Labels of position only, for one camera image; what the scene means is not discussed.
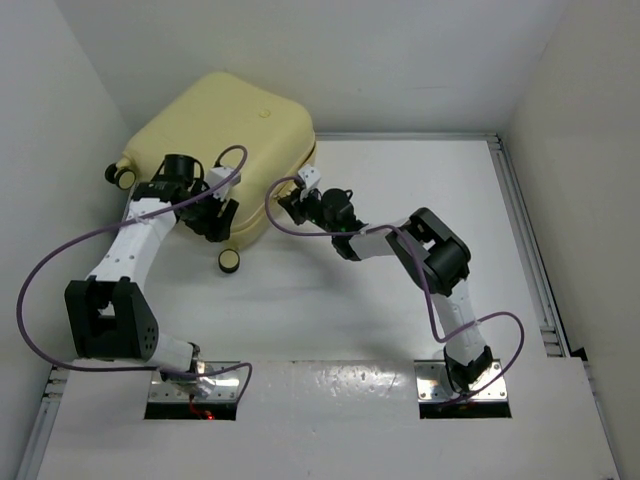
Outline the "cream yellow suitcase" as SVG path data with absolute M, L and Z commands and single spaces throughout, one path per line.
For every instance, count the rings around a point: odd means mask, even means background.
M 105 178 L 130 198 L 168 154 L 191 156 L 206 169 L 215 162 L 239 168 L 241 181 L 229 192 L 239 207 L 218 256 L 220 269 L 232 273 L 240 265 L 240 250 L 267 227 L 267 189 L 313 164 L 315 150 L 312 119 L 301 104 L 231 74 L 212 73 L 136 133 L 121 159 L 106 168 Z

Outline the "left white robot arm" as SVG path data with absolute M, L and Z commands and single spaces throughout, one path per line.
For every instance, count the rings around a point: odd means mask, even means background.
M 161 244 L 178 225 L 214 243 L 229 238 L 238 202 L 229 196 L 239 168 L 210 169 L 188 155 L 168 154 L 155 175 L 132 190 L 125 219 L 107 253 L 83 280 L 72 280 L 64 300 L 77 355 L 168 377 L 197 376 L 199 348 L 161 331 L 144 295 Z

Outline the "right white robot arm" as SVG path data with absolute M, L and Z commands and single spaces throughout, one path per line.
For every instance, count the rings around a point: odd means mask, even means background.
M 468 394 L 493 362 L 469 298 L 468 247 L 425 207 L 397 226 L 373 226 L 356 217 L 351 197 L 350 190 L 304 193 L 297 187 L 278 204 L 295 224 L 310 222 L 329 235 L 337 254 L 347 261 L 396 258 L 427 296 L 432 334 L 444 346 L 450 384 L 456 393 Z

